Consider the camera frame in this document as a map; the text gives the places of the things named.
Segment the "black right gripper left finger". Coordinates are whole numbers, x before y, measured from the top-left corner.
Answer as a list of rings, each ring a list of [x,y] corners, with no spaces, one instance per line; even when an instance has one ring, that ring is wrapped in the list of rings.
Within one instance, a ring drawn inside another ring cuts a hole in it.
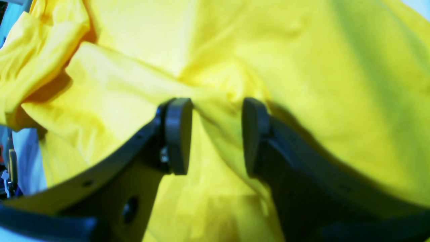
[[[32,196],[1,203],[3,242],[141,242],[166,174],[185,175],[192,101],[173,98],[105,160]]]

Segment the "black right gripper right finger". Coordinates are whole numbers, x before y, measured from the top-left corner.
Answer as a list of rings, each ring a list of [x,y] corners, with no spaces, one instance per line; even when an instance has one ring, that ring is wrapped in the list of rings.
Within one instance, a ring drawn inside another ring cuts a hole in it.
[[[287,242],[424,242],[429,209],[366,184],[325,158],[248,97],[242,107],[246,171],[266,183]]]

